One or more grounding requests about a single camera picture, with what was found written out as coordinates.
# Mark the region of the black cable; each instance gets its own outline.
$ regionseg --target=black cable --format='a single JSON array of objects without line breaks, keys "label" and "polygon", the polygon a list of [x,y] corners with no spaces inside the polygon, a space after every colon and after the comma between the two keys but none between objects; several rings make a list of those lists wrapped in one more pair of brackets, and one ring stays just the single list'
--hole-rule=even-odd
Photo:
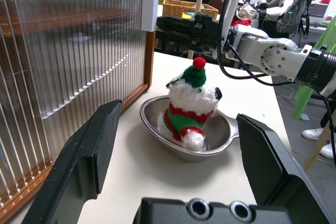
[{"label": "black cable", "polygon": [[[223,29],[224,17],[225,17],[225,13],[226,13],[228,4],[229,4],[229,0],[224,0],[223,1],[222,9],[220,10],[221,15],[219,16],[219,21],[218,21],[218,36],[217,36],[217,61],[218,61],[218,65],[219,65],[220,70],[223,72],[223,74],[225,76],[231,78],[231,79],[234,79],[234,80],[252,79],[251,76],[233,76],[232,74],[228,73],[224,68],[224,63],[223,63],[223,60],[222,60],[222,53],[221,53],[222,29]],[[257,75],[257,77],[263,77],[263,76],[267,76],[267,74],[262,73],[262,74]]]},{"label": "black cable", "polygon": [[336,151],[335,151],[335,137],[334,137],[335,126],[332,122],[332,114],[331,114],[331,110],[330,110],[327,99],[325,97],[321,96],[321,94],[319,94],[319,95],[322,98],[322,101],[324,102],[324,105],[327,109],[327,115],[329,117],[329,129],[330,129],[330,135],[331,135],[331,148],[332,148],[332,155],[334,156],[334,163],[335,163],[335,167],[336,167]]},{"label": "black cable", "polygon": [[299,48],[301,48],[301,30],[299,31],[299,35],[300,35],[300,37],[299,37]]},{"label": "black cable", "polygon": [[268,83],[268,82],[264,82],[258,79],[257,76],[255,76],[251,70],[248,69],[248,67],[245,65],[245,63],[243,62],[243,60],[241,59],[241,57],[238,55],[237,51],[233,48],[233,46],[231,46],[230,44],[228,45],[229,48],[231,49],[231,51],[233,52],[233,54],[237,57],[239,63],[241,64],[241,66],[244,68],[244,70],[246,72],[248,72],[248,74],[255,79],[257,82],[266,85],[266,86],[271,86],[271,87],[276,87],[276,86],[282,86],[282,85],[288,85],[288,84],[293,84],[293,82],[287,81],[287,82],[281,82],[281,83]]}]

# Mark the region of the green knitted hat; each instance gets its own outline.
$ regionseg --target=green knitted hat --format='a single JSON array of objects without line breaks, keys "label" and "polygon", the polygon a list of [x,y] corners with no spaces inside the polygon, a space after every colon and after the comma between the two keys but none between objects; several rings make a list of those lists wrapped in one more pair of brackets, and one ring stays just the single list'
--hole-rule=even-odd
[{"label": "green knitted hat", "polygon": [[195,58],[193,65],[184,71],[181,79],[184,79],[185,82],[189,83],[193,88],[203,86],[206,81],[204,66],[205,60],[203,58]]}]

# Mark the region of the wicker basket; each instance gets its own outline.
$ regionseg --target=wicker basket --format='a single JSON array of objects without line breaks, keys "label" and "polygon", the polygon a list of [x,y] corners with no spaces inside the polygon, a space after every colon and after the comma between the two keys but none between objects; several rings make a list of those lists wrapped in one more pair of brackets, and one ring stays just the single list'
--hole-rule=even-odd
[{"label": "wicker basket", "polygon": [[[181,1],[181,0],[164,0],[163,1],[163,16],[170,15],[175,17],[182,17],[183,12],[195,12],[196,3]],[[201,8],[202,13],[208,13],[214,19],[217,18],[218,10],[212,6],[202,4],[204,8]]]}]

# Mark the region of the bowl handle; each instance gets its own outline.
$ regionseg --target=bowl handle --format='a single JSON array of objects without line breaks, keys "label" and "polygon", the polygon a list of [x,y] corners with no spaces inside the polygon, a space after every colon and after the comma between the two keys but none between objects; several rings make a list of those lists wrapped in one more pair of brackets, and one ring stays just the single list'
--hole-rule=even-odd
[{"label": "bowl handle", "polygon": [[236,119],[230,118],[226,115],[224,115],[225,119],[227,120],[229,127],[230,127],[230,140],[239,137],[238,132],[238,123]]}]

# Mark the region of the translucent panel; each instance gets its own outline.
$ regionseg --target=translucent panel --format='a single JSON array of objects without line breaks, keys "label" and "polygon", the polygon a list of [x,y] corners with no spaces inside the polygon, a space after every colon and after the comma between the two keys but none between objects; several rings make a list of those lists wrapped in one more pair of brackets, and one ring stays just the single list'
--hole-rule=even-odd
[{"label": "translucent panel", "polygon": [[143,85],[141,0],[0,0],[0,205]]}]

